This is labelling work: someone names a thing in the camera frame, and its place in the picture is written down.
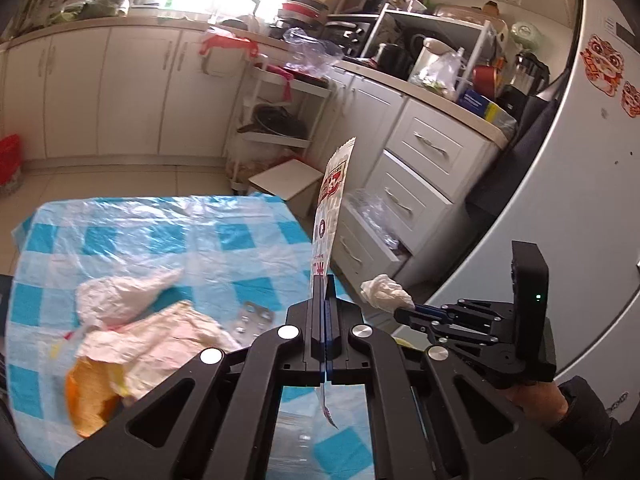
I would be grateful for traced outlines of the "person's right hand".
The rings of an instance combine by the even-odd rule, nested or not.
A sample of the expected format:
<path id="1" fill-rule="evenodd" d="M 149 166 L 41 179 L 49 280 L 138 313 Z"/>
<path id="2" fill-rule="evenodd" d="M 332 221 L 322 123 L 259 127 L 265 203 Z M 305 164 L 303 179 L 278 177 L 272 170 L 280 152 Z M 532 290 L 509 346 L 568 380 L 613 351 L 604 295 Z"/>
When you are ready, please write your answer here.
<path id="1" fill-rule="evenodd" d="M 517 385 L 501 393 L 529 419 L 546 429 L 558 424 L 568 412 L 568 402 L 555 382 Z"/>

